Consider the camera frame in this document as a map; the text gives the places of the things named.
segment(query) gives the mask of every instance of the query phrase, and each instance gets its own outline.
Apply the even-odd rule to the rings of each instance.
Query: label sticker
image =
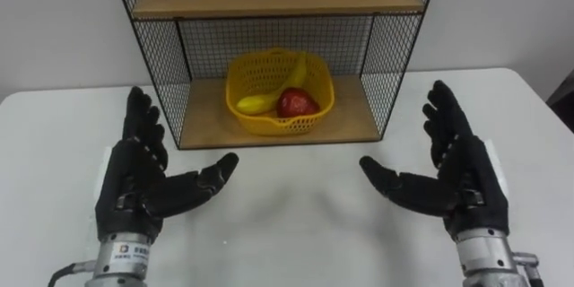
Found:
[[[141,264],[147,266],[150,256],[150,247],[137,242],[115,242],[111,251],[109,263]]]

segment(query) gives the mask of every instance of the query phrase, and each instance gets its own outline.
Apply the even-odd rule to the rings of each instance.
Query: white table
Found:
[[[381,143],[236,149],[239,166],[209,204],[171,219],[152,248],[151,287],[458,286],[442,221],[380,196],[359,168],[434,175],[422,104],[434,80],[496,145],[510,189],[510,243],[538,254],[547,286],[571,286],[574,135],[507,69],[407,74]],[[145,88],[152,94],[151,88]],[[17,93],[0,105],[0,284],[44,286],[95,257],[94,181],[121,135],[129,88]],[[168,173],[225,151],[178,152]],[[87,274],[57,286],[83,286]]]

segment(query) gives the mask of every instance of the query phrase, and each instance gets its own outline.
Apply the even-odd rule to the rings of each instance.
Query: banana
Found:
[[[305,83],[305,78],[307,78],[307,53],[300,52],[297,55],[297,63],[295,63],[293,71],[277,90],[267,94],[245,97],[239,100],[236,108],[239,112],[246,115],[257,115],[271,111],[275,109],[277,101],[285,89],[301,87]]]

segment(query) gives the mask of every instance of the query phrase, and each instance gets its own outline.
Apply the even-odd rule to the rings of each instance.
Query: red apple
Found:
[[[315,100],[302,89],[287,88],[277,101],[278,117],[308,116],[320,110]]]

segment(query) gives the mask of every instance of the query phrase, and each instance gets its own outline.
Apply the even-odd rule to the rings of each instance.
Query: plastic basket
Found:
[[[265,94],[279,88],[292,72],[297,52],[273,48],[235,58],[229,68],[225,86],[227,107],[239,123],[253,135],[300,135],[313,129],[335,104],[333,80],[325,61],[307,54],[307,78],[302,86],[321,108],[310,116],[277,117],[274,111],[262,116],[247,116],[235,107],[249,95]]]

